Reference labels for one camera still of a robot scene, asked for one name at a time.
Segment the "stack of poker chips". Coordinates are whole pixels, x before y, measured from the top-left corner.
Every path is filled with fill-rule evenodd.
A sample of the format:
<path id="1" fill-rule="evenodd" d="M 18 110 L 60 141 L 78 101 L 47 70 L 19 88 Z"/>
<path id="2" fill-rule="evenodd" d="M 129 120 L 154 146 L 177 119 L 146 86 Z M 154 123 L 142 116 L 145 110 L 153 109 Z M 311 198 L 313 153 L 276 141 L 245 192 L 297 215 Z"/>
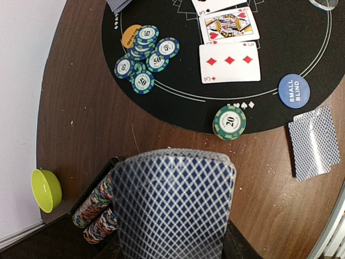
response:
<path id="1" fill-rule="evenodd" d="M 212 122 L 214 134 L 226 141 L 239 138 L 245 128 L 245 113 L 240 108 L 232 105 L 226 105 L 220 108 Z"/>

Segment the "grey cloth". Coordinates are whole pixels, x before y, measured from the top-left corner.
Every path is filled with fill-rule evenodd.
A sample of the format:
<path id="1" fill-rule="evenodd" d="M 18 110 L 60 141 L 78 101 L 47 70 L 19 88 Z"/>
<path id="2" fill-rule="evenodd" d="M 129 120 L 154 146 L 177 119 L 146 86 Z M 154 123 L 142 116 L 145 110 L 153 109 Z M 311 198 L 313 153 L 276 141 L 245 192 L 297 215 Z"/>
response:
<path id="1" fill-rule="evenodd" d="M 222 153 L 159 149 L 110 173 L 125 258 L 221 258 L 236 168 Z"/>

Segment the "blue green poker chips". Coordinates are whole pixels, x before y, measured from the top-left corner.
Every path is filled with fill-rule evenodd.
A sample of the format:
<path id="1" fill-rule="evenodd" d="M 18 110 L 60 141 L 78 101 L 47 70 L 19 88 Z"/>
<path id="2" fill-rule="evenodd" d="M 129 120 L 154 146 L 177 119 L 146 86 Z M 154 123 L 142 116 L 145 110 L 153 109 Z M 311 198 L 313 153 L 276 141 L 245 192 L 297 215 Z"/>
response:
<path id="1" fill-rule="evenodd" d="M 180 50 L 180 44 L 174 37 L 159 39 L 160 31 L 154 25 L 142 25 L 135 36 L 132 47 L 114 65 L 114 74 L 119 79 L 131 83 L 137 94 L 149 93 L 155 85 L 154 73 L 164 71 L 170 59 Z"/>

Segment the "three of diamonds card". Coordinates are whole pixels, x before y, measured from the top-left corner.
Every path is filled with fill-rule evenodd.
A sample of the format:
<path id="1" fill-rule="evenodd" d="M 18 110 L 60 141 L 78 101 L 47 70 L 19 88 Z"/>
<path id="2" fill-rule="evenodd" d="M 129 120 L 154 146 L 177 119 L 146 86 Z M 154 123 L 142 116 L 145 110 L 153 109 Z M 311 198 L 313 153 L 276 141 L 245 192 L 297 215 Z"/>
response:
<path id="1" fill-rule="evenodd" d="M 255 41 L 200 45 L 199 62 L 203 84 L 261 80 Z"/>

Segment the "orange big blind button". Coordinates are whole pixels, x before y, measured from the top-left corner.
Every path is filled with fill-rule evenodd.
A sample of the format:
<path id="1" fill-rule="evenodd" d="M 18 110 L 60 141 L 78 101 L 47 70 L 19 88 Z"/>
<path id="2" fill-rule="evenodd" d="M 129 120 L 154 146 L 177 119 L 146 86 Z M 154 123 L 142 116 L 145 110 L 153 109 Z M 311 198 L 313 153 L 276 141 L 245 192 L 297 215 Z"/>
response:
<path id="1" fill-rule="evenodd" d="M 121 38 L 121 42 L 122 42 L 122 45 L 128 49 L 130 47 L 133 46 L 134 44 L 134 39 L 135 39 L 135 36 L 136 36 L 136 33 L 137 31 L 142 28 L 141 25 L 139 24 L 134 24 L 134 25 L 131 25 L 130 27 L 128 27 L 123 35 L 122 35 L 122 38 Z"/>

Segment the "queen of hearts card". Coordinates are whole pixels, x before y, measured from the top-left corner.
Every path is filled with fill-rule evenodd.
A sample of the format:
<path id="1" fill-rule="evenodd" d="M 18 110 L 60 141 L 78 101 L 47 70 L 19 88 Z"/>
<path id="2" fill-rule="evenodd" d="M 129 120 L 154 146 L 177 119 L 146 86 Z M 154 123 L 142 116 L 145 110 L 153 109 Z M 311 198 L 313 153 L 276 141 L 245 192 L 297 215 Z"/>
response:
<path id="1" fill-rule="evenodd" d="M 204 44 L 258 40 L 259 30 L 250 7 L 229 9 L 199 17 Z"/>

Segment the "three of spades card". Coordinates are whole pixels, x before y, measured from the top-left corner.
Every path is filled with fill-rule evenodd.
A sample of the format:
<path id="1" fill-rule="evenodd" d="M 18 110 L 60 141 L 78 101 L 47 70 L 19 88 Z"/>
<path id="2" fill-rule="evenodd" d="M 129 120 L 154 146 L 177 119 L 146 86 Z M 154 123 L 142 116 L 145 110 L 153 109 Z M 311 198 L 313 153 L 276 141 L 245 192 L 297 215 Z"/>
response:
<path id="1" fill-rule="evenodd" d="M 192 0 L 193 6 L 199 16 L 207 15 L 245 2 L 246 0 Z"/>

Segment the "blue small blind button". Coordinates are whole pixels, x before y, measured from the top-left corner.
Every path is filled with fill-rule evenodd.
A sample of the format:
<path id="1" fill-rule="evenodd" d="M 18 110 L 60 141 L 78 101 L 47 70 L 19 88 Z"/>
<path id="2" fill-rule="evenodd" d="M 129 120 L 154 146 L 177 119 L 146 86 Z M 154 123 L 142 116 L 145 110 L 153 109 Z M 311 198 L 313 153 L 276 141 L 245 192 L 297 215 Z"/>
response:
<path id="1" fill-rule="evenodd" d="M 298 74 L 287 74 L 279 82 L 279 98 L 289 108 L 304 107 L 309 101 L 310 94 L 308 82 Z"/>

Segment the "dealt cards back pile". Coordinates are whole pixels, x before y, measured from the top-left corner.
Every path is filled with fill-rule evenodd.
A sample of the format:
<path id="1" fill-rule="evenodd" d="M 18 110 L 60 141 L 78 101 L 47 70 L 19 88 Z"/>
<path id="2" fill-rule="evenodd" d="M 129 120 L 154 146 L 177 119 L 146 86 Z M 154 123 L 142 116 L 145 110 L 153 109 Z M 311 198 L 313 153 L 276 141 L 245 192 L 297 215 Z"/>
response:
<path id="1" fill-rule="evenodd" d="M 113 13 L 121 12 L 132 0 L 106 0 Z"/>

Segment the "dealt cards pile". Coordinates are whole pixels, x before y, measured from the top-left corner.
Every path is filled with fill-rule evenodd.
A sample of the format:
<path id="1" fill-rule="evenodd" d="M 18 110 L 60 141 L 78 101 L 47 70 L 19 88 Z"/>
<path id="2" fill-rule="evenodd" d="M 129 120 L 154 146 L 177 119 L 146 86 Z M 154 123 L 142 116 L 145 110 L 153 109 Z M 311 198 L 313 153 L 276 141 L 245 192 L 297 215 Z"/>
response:
<path id="1" fill-rule="evenodd" d="M 121 12 L 132 0 L 106 0 L 113 13 Z"/>
<path id="2" fill-rule="evenodd" d="M 328 106 L 299 114 L 288 124 L 296 180 L 329 173 L 341 161 L 332 114 Z"/>

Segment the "dealt cards front pile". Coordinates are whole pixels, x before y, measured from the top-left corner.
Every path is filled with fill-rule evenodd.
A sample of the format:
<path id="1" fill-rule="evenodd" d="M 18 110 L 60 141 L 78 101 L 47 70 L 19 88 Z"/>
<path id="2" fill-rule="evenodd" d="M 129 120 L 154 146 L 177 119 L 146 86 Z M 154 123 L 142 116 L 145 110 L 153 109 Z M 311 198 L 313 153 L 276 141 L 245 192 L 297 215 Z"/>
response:
<path id="1" fill-rule="evenodd" d="M 332 114 L 328 106 L 299 114 L 288 124 L 296 180 L 329 173 L 341 161 Z"/>

